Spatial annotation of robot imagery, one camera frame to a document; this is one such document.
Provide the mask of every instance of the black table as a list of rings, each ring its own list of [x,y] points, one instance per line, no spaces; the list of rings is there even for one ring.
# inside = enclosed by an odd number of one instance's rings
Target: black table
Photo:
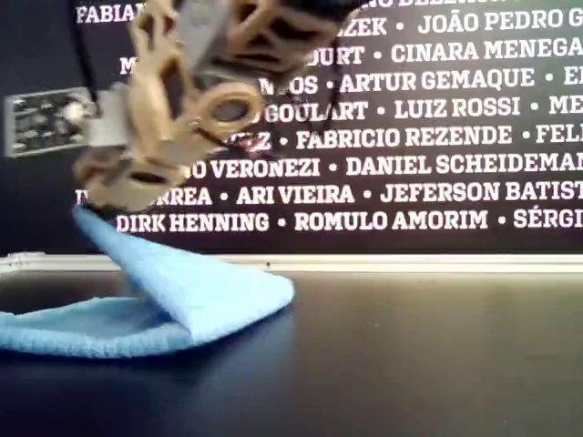
[[[1,353],[0,435],[583,435],[579,275],[290,276],[292,308],[175,357]],[[123,279],[4,279],[0,307],[87,290],[123,290]]]

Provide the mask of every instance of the black wall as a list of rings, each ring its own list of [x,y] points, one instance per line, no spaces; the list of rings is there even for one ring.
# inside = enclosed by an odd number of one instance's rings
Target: black wall
[[[107,1],[84,2],[89,5],[111,5]],[[531,11],[546,11],[553,8],[553,19],[564,19],[564,23],[552,28],[552,21],[547,28],[521,28],[506,30],[487,30],[484,20],[488,13],[496,11],[525,11],[522,16],[532,16]],[[288,158],[320,159],[319,177],[306,178],[216,178],[209,175],[202,179],[193,178],[190,185],[196,188],[208,188],[213,205],[200,206],[159,206],[148,213],[165,214],[164,223],[169,227],[170,214],[208,214],[208,213],[267,213],[270,228],[267,231],[252,232],[156,232],[141,233],[145,238],[154,239],[172,246],[209,253],[551,253],[579,252],[581,232],[578,223],[569,221],[572,214],[577,215],[579,207],[577,188],[578,168],[563,167],[561,171],[519,171],[490,173],[447,173],[436,172],[436,162],[447,160],[446,156],[454,154],[492,154],[490,159],[499,159],[499,154],[518,154],[529,162],[539,162],[541,153],[559,153],[559,162],[564,154],[577,158],[580,150],[578,140],[567,142],[559,139],[551,143],[550,135],[537,142],[537,129],[541,125],[573,124],[574,133],[581,134],[580,117],[576,113],[551,114],[550,97],[577,96],[581,85],[566,85],[565,66],[581,66],[583,47],[578,35],[583,23],[583,10],[574,9],[577,4],[568,0],[555,2],[489,2],[473,5],[392,5],[390,7],[371,7],[363,12],[361,21],[351,26],[349,34],[360,28],[362,32],[372,32],[372,36],[345,36],[343,45],[356,47],[350,56],[351,64],[343,66],[344,73],[352,78],[359,74],[412,73],[415,75],[416,89],[351,92],[343,94],[343,102],[365,102],[364,119],[337,121],[333,129],[397,129],[402,140],[396,147],[360,147],[360,148],[321,148],[299,149],[297,131],[306,130],[301,123],[279,123],[277,128],[289,139],[285,146]],[[475,13],[481,23],[474,32],[430,33],[421,34],[417,27],[423,23],[424,15],[447,15],[452,11],[461,11],[461,15]],[[545,15],[536,12],[536,16]],[[5,12],[0,15],[2,40],[0,41],[1,58],[4,68],[0,79],[0,93],[3,96],[58,89],[81,85],[79,69],[73,57],[73,47],[68,33],[67,20],[70,11],[66,2],[33,2],[20,0],[6,2]],[[569,16],[573,18],[569,25]],[[508,15],[508,24],[515,23],[516,15]],[[108,86],[115,80],[124,80],[127,76],[120,74],[120,58],[132,56],[132,48],[127,35],[128,23],[84,23],[82,29],[86,35],[92,64],[97,70],[97,79],[101,87]],[[518,39],[538,40],[538,56],[505,59],[484,59],[485,41],[505,40],[508,50]],[[394,45],[460,42],[474,43],[479,59],[452,60],[441,62],[394,62],[392,50]],[[570,52],[561,53],[564,43],[570,45]],[[552,56],[545,51],[553,44],[557,50]],[[380,52],[381,58],[374,53]],[[362,60],[358,63],[357,53]],[[471,89],[424,89],[421,79],[424,72],[469,70],[473,75],[476,70],[485,74],[493,69],[533,68],[532,83],[525,86],[508,86],[504,83],[499,89],[493,87],[473,87]],[[326,82],[331,79],[328,66],[314,66],[306,76],[316,76],[320,89],[316,95],[303,94],[303,100],[325,106],[329,95]],[[516,113],[507,117],[452,117],[453,99],[457,98],[512,98],[519,97]],[[396,118],[396,101],[407,99],[445,99],[448,117]],[[530,105],[536,102],[538,110]],[[384,107],[384,114],[379,114],[378,107]],[[471,127],[471,126],[509,126],[510,139],[498,141],[491,145],[408,147],[405,144],[405,130],[421,127]],[[255,127],[267,131],[271,124],[261,123]],[[529,131],[531,137],[523,138],[523,132]],[[87,253],[90,245],[79,234],[70,218],[70,208],[76,202],[75,189],[78,188],[71,175],[71,165],[78,151],[68,151],[55,155],[30,158],[0,158],[0,255],[21,251],[46,251],[50,253]],[[346,175],[346,158],[377,157],[419,157],[425,156],[427,166],[433,168],[431,174],[358,176]],[[336,171],[329,166],[335,164]],[[526,189],[528,182],[567,181],[572,187],[562,188],[555,193],[554,199],[543,199],[538,192],[536,196],[514,201],[507,199],[511,194],[506,189],[507,182],[517,182]],[[385,192],[386,184],[418,183],[500,183],[498,199],[459,202],[389,202],[383,203],[379,196]],[[354,203],[346,204],[304,204],[285,205],[277,195],[278,187],[308,185],[348,185],[353,193]],[[275,187],[275,203],[272,205],[236,205],[235,199],[240,188],[252,186]],[[363,195],[370,190],[370,198]],[[228,200],[221,200],[220,193],[229,194]],[[515,220],[517,210],[529,210],[538,207],[542,213],[536,213],[530,220],[530,228],[522,229],[519,219]],[[457,211],[486,211],[484,221],[475,223],[478,229],[392,229],[395,218],[403,213],[409,217],[410,211],[433,211],[429,217],[442,219],[444,211],[452,211],[449,217],[457,217]],[[298,224],[295,213],[361,211],[371,217],[380,212],[385,215],[388,228],[383,230],[295,230]],[[505,218],[501,224],[499,218]],[[541,217],[561,217],[556,223],[540,221]],[[279,226],[284,219],[285,226]]]

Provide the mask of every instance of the blue cloth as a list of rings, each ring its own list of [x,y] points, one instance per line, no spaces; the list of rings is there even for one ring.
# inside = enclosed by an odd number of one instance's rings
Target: blue cloth
[[[1,350],[93,359],[165,355],[229,336],[293,299],[284,277],[121,234],[82,207],[73,214],[143,296],[0,312]]]

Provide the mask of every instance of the black cable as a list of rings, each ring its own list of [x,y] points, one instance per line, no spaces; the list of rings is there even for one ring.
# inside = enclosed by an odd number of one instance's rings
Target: black cable
[[[77,0],[68,0],[67,7],[73,15],[69,21],[69,30],[71,31],[71,37],[73,39],[73,48],[77,57],[77,63],[81,68],[83,85],[87,88],[89,96],[96,107],[97,115],[99,115],[101,111],[97,97],[97,81],[89,63],[90,56],[87,50],[85,38],[83,37],[83,32],[81,32],[81,26],[77,23]]]

